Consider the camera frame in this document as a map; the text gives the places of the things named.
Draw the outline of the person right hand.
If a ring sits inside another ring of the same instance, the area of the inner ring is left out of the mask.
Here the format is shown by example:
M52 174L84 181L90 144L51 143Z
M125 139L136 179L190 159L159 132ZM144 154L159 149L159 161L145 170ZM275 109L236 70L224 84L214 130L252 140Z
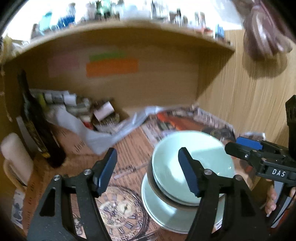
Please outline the person right hand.
M289 206L289 208L292 207L292 205L295 203L295 187L291 189L290 197L293 198L293 201ZM276 190L274 188L274 185L271 184L271 186L267 191L267 199L266 199L266 204L264 208L266 214L270 215L276 209L276 203L275 203L276 198L277 198Z

